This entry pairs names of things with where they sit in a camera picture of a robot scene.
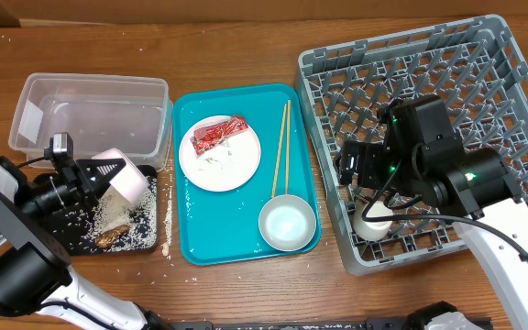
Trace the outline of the pink bowl with rice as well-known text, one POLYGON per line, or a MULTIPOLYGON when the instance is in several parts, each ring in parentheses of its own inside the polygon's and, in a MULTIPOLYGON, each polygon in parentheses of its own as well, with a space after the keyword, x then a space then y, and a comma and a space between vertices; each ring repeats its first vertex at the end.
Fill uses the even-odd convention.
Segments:
POLYGON ((110 181, 111 186, 131 204, 136 204, 147 190, 149 183, 137 166, 118 148, 110 148, 93 156, 94 160, 121 159, 126 165, 110 181))

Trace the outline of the white paper cup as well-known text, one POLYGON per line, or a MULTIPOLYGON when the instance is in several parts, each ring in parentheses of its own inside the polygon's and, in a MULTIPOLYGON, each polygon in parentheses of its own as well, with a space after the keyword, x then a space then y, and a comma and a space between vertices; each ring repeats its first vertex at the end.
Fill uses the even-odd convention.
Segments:
MULTIPOLYGON (((355 233, 364 240, 378 241, 383 239, 389 232, 392 221, 367 222, 362 220, 362 213, 367 203, 362 201, 356 202, 356 210, 351 219, 352 227, 355 233)), ((382 201, 377 201, 368 211, 369 217, 392 216, 393 211, 384 205, 382 201)))

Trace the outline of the red foil wrapper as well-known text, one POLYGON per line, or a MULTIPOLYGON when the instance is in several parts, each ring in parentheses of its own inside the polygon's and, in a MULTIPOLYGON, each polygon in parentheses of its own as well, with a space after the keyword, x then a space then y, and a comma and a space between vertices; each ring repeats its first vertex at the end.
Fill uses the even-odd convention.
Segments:
POLYGON ((197 156, 220 145, 226 138, 248 129, 248 123, 242 116, 231 116, 227 120, 196 129, 191 142, 197 156))

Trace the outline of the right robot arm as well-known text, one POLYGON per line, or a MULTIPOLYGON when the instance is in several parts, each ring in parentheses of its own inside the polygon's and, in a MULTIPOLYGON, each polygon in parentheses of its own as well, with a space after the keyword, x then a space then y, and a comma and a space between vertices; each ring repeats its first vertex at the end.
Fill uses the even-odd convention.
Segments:
POLYGON ((410 221, 409 214, 374 214, 384 193, 436 208, 415 219, 453 226, 485 271, 512 326, 528 329, 528 206, 522 189, 493 148, 466 151, 436 94, 395 100, 378 111, 382 143, 348 140, 335 157, 338 181, 375 194, 362 221, 410 221))

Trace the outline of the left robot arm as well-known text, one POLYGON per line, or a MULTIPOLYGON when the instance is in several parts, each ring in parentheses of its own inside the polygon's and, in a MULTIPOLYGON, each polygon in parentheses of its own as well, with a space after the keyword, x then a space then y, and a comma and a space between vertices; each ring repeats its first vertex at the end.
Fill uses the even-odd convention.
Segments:
POLYGON ((28 181, 19 166, 0 156, 0 316, 40 314, 82 329, 170 329, 156 313, 83 278, 66 248, 42 227, 68 207, 97 206, 107 189, 141 173, 124 156, 47 156, 55 171, 40 182, 28 181))

